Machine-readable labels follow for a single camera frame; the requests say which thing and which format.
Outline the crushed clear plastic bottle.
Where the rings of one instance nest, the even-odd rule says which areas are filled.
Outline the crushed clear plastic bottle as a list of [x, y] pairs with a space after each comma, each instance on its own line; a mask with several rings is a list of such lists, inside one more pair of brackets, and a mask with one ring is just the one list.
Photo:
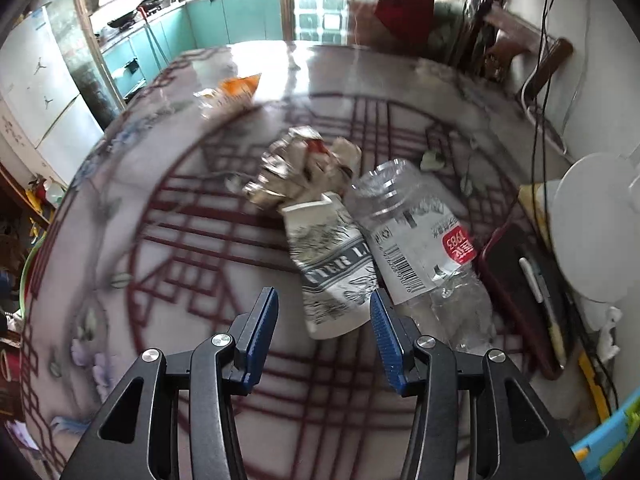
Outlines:
[[473, 269], [464, 207], [439, 180], [396, 158], [355, 181], [344, 204], [396, 310], [456, 351], [489, 350], [492, 305]]

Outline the dark red notebook with pen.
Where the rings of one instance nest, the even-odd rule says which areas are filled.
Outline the dark red notebook with pen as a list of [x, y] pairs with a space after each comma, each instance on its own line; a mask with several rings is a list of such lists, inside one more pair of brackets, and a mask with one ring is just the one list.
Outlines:
[[[526, 259], [541, 273], [546, 287], [543, 300], [535, 298], [520, 260]], [[515, 223], [496, 229], [476, 260], [480, 279], [488, 289], [500, 315], [523, 339], [544, 378], [555, 380], [563, 374], [551, 339], [554, 315], [566, 354], [573, 351], [575, 336], [568, 320], [568, 303], [560, 287], [560, 276], [550, 258]]]

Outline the dark wooden chair right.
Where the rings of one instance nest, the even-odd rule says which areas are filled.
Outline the dark wooden chair right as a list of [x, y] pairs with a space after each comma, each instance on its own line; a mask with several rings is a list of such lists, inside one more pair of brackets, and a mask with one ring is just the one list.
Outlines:
[[532, 102], [573, 53], [567, 39], [546, 38], [539, 28], [495, 0], [466, 0], [449, 64], [461, 73], [503, 86], [514, 58], [528, 56], [534, 68], [525, 77], [520, 96]]

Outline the white refrigerator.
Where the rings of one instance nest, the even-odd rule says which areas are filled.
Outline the white refrigerator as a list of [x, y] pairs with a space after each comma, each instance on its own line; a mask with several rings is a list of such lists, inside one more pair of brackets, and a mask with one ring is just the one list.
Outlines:
[[64, 186], [103, 138], [43, 6], [1, 47], [1, 134], [32, 174]]

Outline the orange snack wrapper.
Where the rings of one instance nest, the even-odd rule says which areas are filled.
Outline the orange snack wrapper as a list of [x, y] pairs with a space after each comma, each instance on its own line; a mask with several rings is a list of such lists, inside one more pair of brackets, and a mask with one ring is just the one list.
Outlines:
[[216, 88], [206, 88], [194, 93], [201, 111], [209, 114], [218, 108], [247, 108], [253, 103], [261, 74], [232, 77], [221, 81]]

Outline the red mop with dustpan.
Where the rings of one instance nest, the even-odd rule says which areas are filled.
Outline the red mop with dustpan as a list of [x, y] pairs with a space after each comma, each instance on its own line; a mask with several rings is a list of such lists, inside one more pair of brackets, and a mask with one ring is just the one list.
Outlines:
[[156, 65], [159, 70], [163, 70], [169, 64], [168, 58], [164, 50], [162, 49], [160, 42], [158, 41], [154, 32], [152, 31], [152, 27], [148, 21], [148, 18], [146, 17], [145, 10], [142, 8], [142, 6], [138, 6], [137, 11], [142, 17], [143, 27], [144, 27], [146, 36], [148, 36], [150, 47], [154, 53], [154, 56], [156, 59]]

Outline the teal kitchen cabinets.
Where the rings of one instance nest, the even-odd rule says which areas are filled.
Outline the teal kitchen cabinets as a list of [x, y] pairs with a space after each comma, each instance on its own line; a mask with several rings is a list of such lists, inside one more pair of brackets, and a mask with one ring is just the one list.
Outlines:
[[[152, 14], [148, 21], [169, 64], [190, 50], [283, 38], [280, 0], [188, 0]], [[141, 16], [108, 40], [101, 53], [123, 99], [162, 71]]]

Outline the black wok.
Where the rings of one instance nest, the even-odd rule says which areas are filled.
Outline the black wok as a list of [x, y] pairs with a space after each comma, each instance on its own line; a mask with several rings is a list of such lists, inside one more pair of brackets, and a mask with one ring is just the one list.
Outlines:
[[109, 21], [107, 23], [107, 26], [114, 29], [129, 28], [136, 22], [137, 15], [138, 15], [138, 10], [134, 9], [120, 16], [119, 18], [115, 18], [114, 20]]

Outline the blue yellow toy board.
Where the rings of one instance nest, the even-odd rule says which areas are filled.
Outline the blue yellow toy board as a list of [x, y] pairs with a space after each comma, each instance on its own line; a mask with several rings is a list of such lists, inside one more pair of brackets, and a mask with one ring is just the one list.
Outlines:
[[603, 424], [572, 445], [587, 479], [603, 479], [620, 460], [639, 429], [639, 389]]

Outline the flattened printed paper cup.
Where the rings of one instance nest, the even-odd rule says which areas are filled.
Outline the flattened printed paper cup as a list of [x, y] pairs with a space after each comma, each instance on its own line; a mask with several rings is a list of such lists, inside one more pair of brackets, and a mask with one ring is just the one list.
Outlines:
[[292, 261], [302, 280], [309, 336], [343, 336], [370, 321], [378, 288], [373, 257], [356, 222], [335, 193], [282, 209]]

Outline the red green trash bin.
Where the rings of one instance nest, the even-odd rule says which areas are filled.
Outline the red green trash bin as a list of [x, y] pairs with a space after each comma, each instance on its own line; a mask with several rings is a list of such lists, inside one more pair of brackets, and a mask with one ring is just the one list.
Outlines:
[[32, 270], [34, 270], [34, 264], [38, 256], [38, 252], [42, 247], [46, 236], [42, 234], [38, 240], [35, 241], [35, 244], [32, 245], [32, 249], [27, 255], [25, 260], [21, 278], [20, 278], [20, 290], [18, 291], [18, 303], [20, 304], [20, 311], [23, 320], [27, 318], [27, 306], [26, 306], [26, 295], [30, 277], [32, 276]]

